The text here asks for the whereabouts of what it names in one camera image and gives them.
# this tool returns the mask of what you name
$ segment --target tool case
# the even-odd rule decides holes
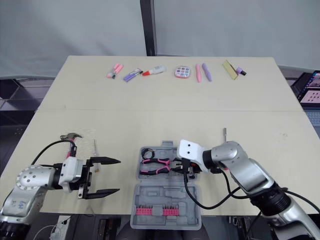
[[[176,165],[177,147],[173,141],[163,141],[162,146],[144,146],[139,152],[137,179],[133,194],[130,225],[133,229],[156,230],[199,230],[201,228],[200,208],[188,196],[184,176],[170,171],[156,175],[142,175],[141,171],[153,171],[162,167],[159,163],[143,164],[142,151],[152,149],[154,158],[170,159],[170,168]],[[188,188],[197,199],[198,190],[194,179],[188,180]]]

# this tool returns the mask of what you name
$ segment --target pink bit holder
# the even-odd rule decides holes
[[[179,216],[179,208],[164,208],[163,216]]]
[[[152,215],[152,207],[137,207],[135,215]]]

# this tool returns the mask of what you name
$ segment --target wooden table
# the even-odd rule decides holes
[[[228,57],[246,76],[232,80],[221,57],[128,57],[70,56],[53,82],[45,99],[22,136],[0,179],[0,204],[14,187],[17,174],[29,166],[47,144],[61,134],[76,132],[77,157],[93,154],[96,139],[100,156],[121,164],[101,167],[93,174],[92,190],[120,188],[102,199],[78,200],[77,191],[48,191],[43,212],[130,214],[139,149],[160,146],[163,140],[180,139],[212,148],[227,139],[239,142],[250,158],[257,160],[282,187],[299,193],[320,205],[315,190],[320,169],[320,140],[299,102],[286,83],[273,58]],[[116,79],[107,72],[124,64]],[[195,75],[195,64],[206,63],[212,75],[202,83]],[[135,68],[144,71],[158,65],[167,71],[137,76],[130,82],[123,77]],[[174,77],[178,65],[190,66],[188,79]],[[61,163],[68,144],[50,148],[39,164]],[[236,184],[232,179],[231,187]],[[199,174],[200,202],[212,206],[227,195],[222,175]],[[297,200],[308,212],[314,209]],[[203,215],[254,215],[258,209],[248,199],[229,199]]]

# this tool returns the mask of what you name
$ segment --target yellow sticky notes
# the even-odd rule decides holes
[[[228,60],[225,60],[222,65],[233,80],[235,80],[238,77],[238,73],[236,73],[236,70],[232,67]]]

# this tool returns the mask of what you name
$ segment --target pink pen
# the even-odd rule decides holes
[[[200,64],[196,64],[195,65],[195,71],[196,71],[196,80],[198,81],[198,83],[201,83],[201,70],[200,70]]]

